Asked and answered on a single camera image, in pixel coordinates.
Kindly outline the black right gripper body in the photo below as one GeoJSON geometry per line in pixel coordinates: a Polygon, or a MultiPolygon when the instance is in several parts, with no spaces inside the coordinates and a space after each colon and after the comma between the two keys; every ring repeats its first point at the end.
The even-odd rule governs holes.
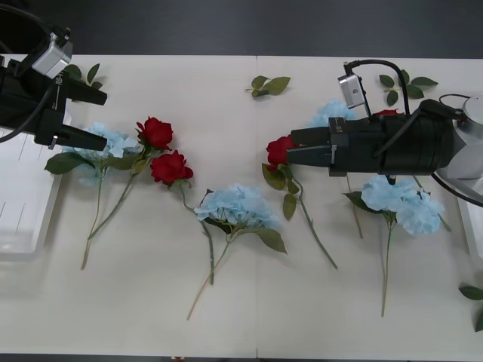
{"type": "Polygon", "coordinates": [[[328,125],[332,146],[330,176],[380,171],[382,157],[374,153],[383,145],[385,133],[379,121],[329,118],[328,125]]]}

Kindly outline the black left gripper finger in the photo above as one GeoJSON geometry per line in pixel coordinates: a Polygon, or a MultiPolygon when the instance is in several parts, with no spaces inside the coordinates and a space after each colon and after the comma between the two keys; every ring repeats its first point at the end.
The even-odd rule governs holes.
{"type": "Polygon", "coordinates": [[[58,144],[79,149],[103,151],[107,139],[75,127],[62,126],[58,133],[58,144]]]}
{"type": "Polygon", "coordinates": [[[79,80],[70,79],[69,98],[72,101],[104,105],[107,100],[107,94],[94,87],[90,87],[79,80]]]}

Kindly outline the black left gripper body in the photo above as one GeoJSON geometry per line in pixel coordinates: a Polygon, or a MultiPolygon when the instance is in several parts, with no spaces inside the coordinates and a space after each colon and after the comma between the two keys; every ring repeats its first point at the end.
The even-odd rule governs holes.
{"type": "Polygon", "coordinates": [[[48,92],[46,103],[24,131],[32,134],[38,144],[49,146],[57,138],[58,145],[71,146],[73,128],[63,123],[70,74],[62,71],[51,79],[29,69],[16,77],[14,71],[19,65],[18,62],[9,63],[9,128],[20,126],[48,92]]]}

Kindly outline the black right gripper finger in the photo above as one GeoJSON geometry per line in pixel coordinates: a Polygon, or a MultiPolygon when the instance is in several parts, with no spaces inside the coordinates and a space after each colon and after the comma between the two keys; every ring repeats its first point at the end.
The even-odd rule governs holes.
{"type": "Polygon", "coordinates": [[[330,167],[335,162],[336,146],[301,146],[287,150],[287,162],[311,167],[330,167]]]}
{"type": "Polygon", "coordinates": [[[328,127],[310,127],[291,131],[293,143],[302,146],[326,146],[328,144],[328,127]]]}

